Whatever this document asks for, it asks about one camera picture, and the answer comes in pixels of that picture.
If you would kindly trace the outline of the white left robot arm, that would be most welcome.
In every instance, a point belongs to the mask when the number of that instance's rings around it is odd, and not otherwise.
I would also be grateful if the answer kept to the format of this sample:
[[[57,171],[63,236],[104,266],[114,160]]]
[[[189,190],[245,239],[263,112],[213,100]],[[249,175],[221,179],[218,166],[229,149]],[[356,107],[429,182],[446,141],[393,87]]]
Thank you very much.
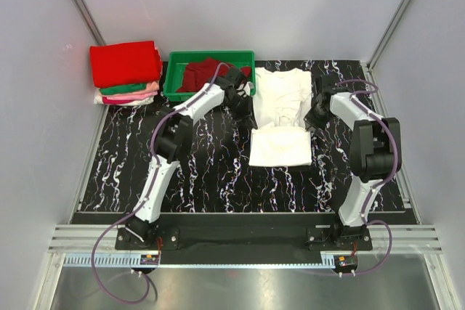
[[[151,159],[142,194],[129,214],[124,229],[138,247],[151,248],[157,239],[161,205],[177,166],[190,154],[194,126],[215,107],[229,108],[236,118],[250,118],[253,112],[250,84],[235,88],[206,83],[185,102],[160,111],[150,140]]]

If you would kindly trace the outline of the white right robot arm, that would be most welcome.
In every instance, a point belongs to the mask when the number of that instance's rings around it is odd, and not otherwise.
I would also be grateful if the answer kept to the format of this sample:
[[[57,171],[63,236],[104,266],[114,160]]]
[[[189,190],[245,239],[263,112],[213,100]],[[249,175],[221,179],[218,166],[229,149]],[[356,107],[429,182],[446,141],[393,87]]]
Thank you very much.
[[[374,199],[400,170],[400,122],[367,108],[354,93],[328,91],[317,95],[304,121],[309,130],[315,131],[334,117],[352,131],[349,150],[352,182],[323,242],[343,250],[368,236],[368,214]]]

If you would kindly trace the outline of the white printed t-shirt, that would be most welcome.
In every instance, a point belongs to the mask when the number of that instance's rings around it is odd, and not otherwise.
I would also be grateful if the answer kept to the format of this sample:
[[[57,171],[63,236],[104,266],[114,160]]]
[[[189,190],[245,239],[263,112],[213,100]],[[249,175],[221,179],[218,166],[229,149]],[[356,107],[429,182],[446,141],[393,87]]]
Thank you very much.
[[[304,116],[311,108],[311,72],[299,68],[274,72],[256,68],[255,78],[256,128],[251,130],[249,165],[309,166],[311,134],[305,128]]]

